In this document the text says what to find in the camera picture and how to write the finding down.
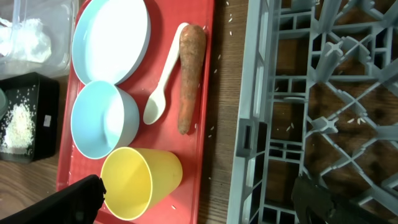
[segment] black tray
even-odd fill
[[[29,109],[35,115],[34,140],[24,154],[0,152],[0,159],[28,163],[55,154],[57,139],[58,100],[60,86],[58,81],[38,73],[29,73],[0,81],[0,88],[9,100],[9,110],[21,103],[21,95],[29,99]],[[6,116],[0,120],[0,141],[6,134]]]

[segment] white spoon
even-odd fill
[[[164,90],[174,65],[180,56],[180,34],[182,29],[187,25],[188,24],[186,22],[183,22],[177,28],[159,83],[155,91],[149,96],[148,102],[145,106],[144,123],[146,124],[155,123],[160,116],[162,116],[164,109],[166,108]]]

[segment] white label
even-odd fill
[[[51,116],[50,115],[45,115],[43,126],[50,127],[50,123],[51,123]]]

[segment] clear plastic container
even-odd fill
[[[67,75],[77,10],[78,0],[1,0],[0,18],[12,22],[12,27],[5,39],[9,38],[11,47],[5,55],[0,55],[0,80],[30,72],[47,77]],[[39,19],[43,24],[42,33],[50,40],[51,54],[40,63],[21,60],[20,42],[24,35],[21,24],[29,19]]]

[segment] carrot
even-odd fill
[[[206,34],[200,26],[188,25],[180,35],[181,93],[178,131],[186,134],[191,126],[193,110],[201,79],[206,51]]]

